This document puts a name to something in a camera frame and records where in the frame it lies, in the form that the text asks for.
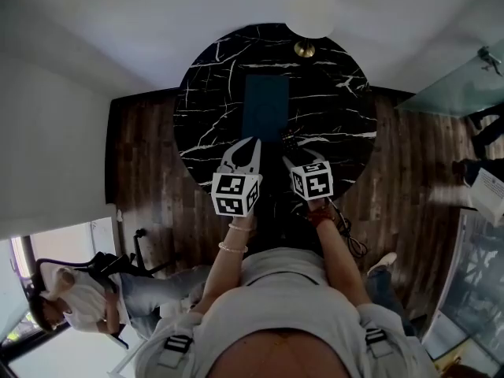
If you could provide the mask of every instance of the black marble table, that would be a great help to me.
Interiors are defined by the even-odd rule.
[[[313,40],[313,57],[299,57],[294,45],[300,39],[285,24],[249,25],[218,39],[187,70],[174,132],[184,164],[205,191],[210,192],[224,152],[241,139],[248,74],[289,77],[288,127],[300,146],[331,163],[334,198],[361,175],[376,137],[368,81],[354,59],[328,38]],[[262,151],[275,150],[263,144]],[[282,178],[281,193],[290,195],[287,170]]]

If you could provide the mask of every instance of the chair leg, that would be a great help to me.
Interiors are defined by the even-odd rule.
[[[151,270],[147,270],[147,272],[152,276],[153,274],[159,272],[160,270],[167,268],[171,264],[172,264],[172,262],[167,261],[167,262],[163,263],[162,265],[158,265],[155,268],[152,268]]]
[[[136,230],[135,235],[133,236],[133,243],[135,244],[135,255],[136,255],[136,264],[139,269],[146,270],[145,263],[143,263],[142,251],[140,250],[139,238],[146,235],[146,231],[141,228]]]

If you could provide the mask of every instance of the dark blue placemat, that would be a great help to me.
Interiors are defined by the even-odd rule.
[[[288,115],[287,76],[246,76],[242,139],[254,136],[266,143],[279,142],[279,130],[287,127]]]

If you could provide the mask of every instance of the jeans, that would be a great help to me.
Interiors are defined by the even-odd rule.
[[[417,335],[415,328],[406,317],[404,308],[397,298],[391,284],[391,274],[387,266],[379,266],[371,271],[366,282],[366,289],[371,301],[383,308],[397,313],[401,317],[402,327],[406,336]]]
[[[478,144],[488,146],[504,134],[504,103],[492,106],[486,110],[469,115],[474,120],[481,120],[489,115],[499,115],[499,119],[494,120],[479,135],[474,138]]]
[[[194,287],[206,282],[209,273],[210,266],[183,270],[165,280],[121,273],[122,295],[132,327],[149,339],[161,319],[154,310],[187,297]]]

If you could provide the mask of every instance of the pearl bracelet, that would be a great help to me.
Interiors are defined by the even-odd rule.
[[[253,228],[238,227],[237,225],[234,225],[233,223],[229,223],[229,228],[232,228],[233,230],[236,230],[236,231],[243,231],[243,232],[251,232],[254,230]]]
[[[232,254],[246,254],[249,250],[246,246],[243,249],[232,249],[224,245],[224,243],[219,243],[219,247],[226,252],[231,252]]]

